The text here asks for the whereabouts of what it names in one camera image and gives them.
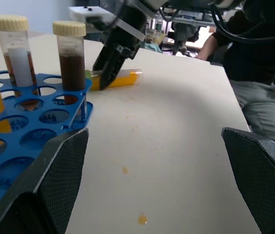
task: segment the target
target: white table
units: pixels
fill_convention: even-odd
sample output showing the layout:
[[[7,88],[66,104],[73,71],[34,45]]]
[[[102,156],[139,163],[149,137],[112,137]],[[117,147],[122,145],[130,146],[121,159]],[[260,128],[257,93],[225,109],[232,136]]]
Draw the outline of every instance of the white table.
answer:
[[[30,45],[36,73],[60,74],[55,36]],[[85,48],[91,69],[102,45]],[[223,68],[144,49],[123,68],[144,71],[139,85],[88,96],[90,138],[66,233],[259,234],[221,138],[225,126],[247,130]]]

